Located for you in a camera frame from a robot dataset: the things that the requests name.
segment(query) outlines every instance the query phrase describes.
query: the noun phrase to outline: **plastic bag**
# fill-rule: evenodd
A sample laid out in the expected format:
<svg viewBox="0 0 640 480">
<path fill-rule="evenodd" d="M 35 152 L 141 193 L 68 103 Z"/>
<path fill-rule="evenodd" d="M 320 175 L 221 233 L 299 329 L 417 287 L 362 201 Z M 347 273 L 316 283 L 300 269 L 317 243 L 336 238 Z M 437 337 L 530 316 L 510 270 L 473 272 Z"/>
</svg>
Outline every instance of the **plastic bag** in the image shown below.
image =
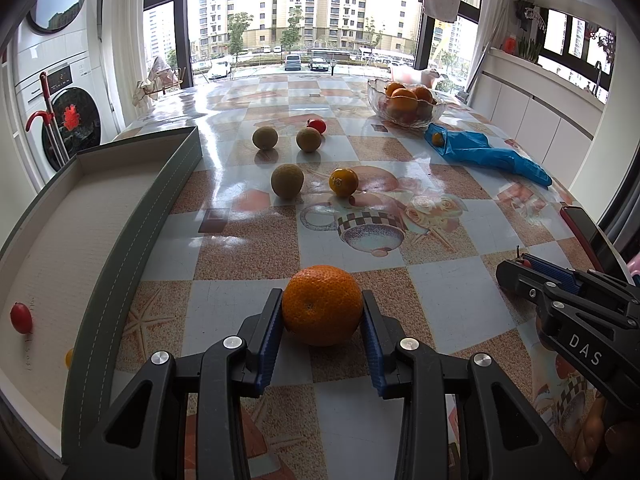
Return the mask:
<svg viewBox="0 0 640 480">
<path fill-rule="evenodd" d="M 431 143 L 431 137 L 435 133 L 442 134 L 444 146 L 434 146 Z M 551 177 L 539 165 L 513 150 L 492 148 L 485 134 L 450 132 L 446 128 L 431 123 L 424 138 L 442 156 L 450 156 L 455 160 L 465 160 L 480 166 L 490 166 L 508 173 L 520 174 L 540 186 L 548 187 L 551 185 Z"/>
</svg>

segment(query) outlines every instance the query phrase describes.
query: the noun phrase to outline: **cup handle print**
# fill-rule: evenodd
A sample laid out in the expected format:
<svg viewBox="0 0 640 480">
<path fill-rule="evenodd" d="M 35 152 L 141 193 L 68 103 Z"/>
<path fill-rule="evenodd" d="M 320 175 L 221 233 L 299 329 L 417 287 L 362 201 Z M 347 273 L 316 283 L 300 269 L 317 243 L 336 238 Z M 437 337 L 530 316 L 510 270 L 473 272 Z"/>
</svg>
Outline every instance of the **cup handle print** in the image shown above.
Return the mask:
<svg viewBox="0 0 640 480">
<path fill-rule="evenodd" d="M 306 219 L 306 215 L 309 213 L 331 216 L 333 220 L 329 224 L 315 225 Z M 319 202 L 305 207 L 300 211 L 300 221 L 304 227 L 311 229 L 312 231 L 335 231 L 338 227 L 334 218 L 334 208 L 329 202 Z"/>
</svg>

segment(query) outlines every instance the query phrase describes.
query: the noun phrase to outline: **fruit bowl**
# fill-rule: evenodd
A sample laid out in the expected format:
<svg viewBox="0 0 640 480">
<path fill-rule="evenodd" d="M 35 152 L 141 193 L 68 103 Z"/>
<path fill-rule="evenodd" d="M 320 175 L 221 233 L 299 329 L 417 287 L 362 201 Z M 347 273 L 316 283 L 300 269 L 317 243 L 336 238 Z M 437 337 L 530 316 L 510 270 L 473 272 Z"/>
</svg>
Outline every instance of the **fruit bowl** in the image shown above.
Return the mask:
<svg viewBox="0 0 640 480">
<path fill-rule="evenodd" d="M 426 128 L 440 118 L 447 106 L 435 97 L 432 103 L 409 97 L 387 97 L 385 86 L 389 83 L 390 81 L 384 79 L 369 79 L 367 82 L 369 104 L 383 120 L 407 128 Z"/>
</svg>

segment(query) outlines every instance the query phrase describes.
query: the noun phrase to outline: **checkered pattern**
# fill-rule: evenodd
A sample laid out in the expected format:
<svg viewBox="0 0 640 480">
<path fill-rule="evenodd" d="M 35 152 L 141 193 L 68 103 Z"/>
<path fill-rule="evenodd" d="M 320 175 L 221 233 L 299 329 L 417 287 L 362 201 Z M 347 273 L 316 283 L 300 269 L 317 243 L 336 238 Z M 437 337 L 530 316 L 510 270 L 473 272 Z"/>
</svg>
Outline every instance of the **checkered pattern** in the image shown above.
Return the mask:
<svg viewBox="0 0 640 480">
<path fill-rule="evenodd" d="M 558 215 L 561 203 L 574 199 L 559 186 L 544 189 L 445 160 L 421 132 L 379 120 L 366 89 L 362 77 L 305 74 L 209 84 L 162 99 L 122 134 L 196 125 L 203 159 L 146 264 L 132 303 L 146 314 L 131 314 L 140 321 L 120 345 L 118 384 L 156 350 L 205 351 L 260 312 L 272 287 L 284 288 L 301 268 L 327 264 L 371 288 L 383 313 L 409 335 L 465 358 L 486 351 L 529 399 L 546 396 L 560 418 L 571 411 L 584 378 L 559 377 L 556 354 L 538 340 L 535 310 L 498 288 L 495 267 L 519 246 L 560 266 L 587 268 Z M 441 124 L 482 131 L 494 146 L 510 144 L 482 116 L 438 97 L 450 102 Z M 295 135 L 313 118 L 326 121 L 327 131 L 317 152 L 303 153 Z M 252 134 L 265 125 L 279 139 L 274 150 L 259 152 Z M 270 185 L 284 163 L 305 175 L 290 202 Z M 365 192 L 337 200 L 328 187 L 336 168 L 353 168 Z M 366 224 L 402 229 L 401 244 L 383 255 L 344 241 L 346 229 Z M 246 447 L 279 458 L 270 478 L 388 479 L 401 413 L 401 402 L 376 397 L 358 333 L 334 348 L 308 348 L 286 335 L 268 393 L 244 404 L 245 428 L 253 428 Z"/>
</svg>

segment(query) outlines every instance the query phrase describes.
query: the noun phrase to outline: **blue gripper pad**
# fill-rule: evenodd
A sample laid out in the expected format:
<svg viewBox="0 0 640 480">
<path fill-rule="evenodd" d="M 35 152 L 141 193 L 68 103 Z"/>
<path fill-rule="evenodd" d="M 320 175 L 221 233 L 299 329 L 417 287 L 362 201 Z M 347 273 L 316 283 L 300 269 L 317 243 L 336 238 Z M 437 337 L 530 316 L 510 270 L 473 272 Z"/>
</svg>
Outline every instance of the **blue gripper pad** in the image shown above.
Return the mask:
<svg viewBox="0 0 640 480">
<path fill-rule="evenodd" d="M 544 274 L 554 280 L 557 280 L 561 283 L 560 287 L 565 292 L 570 294 L 578 294 L 580 291 L 580 286 L 575 282 L 574 275 L 568 270 L 558 269 L 556 266 L 551 266 L 544 262 L 541 262 L 538 259 L 527 258 L 526 254 L 522 255 L 523 258 L 526 258 L 531 262 L 531 268 L 540 274 Z"/>
<path fill-rule="evenodd" d="M 258 353 L 259 371 L 258 377 L 255 381 L 255 386 L 260 394 L 262 394 L 264 389 L 271 383 L 273 367 L 276 364 L 278 348 L 280 347 L 280 339 L 282 338 L 282 328 L 282 304 L 278 301 L 276 308 L 273 310 L 273 315 L 271 316 L 264 340 L 260 346 L 260 352 Z"/>
<path fill-rule="evenodd" d="M 383 365 L 382 348 L 376 336 L 376 329 L 371 320 L 371 314 L 368 309 L 364 309 L 364 316 L 360 322 L 360 333 L 364 342 L 364 351 L 367 355 L 367 366 L 369 367 L 369 375 L 371 383 L 378 391 L 380 397 L 386 390 L 385 370 Z"/>
</svg>

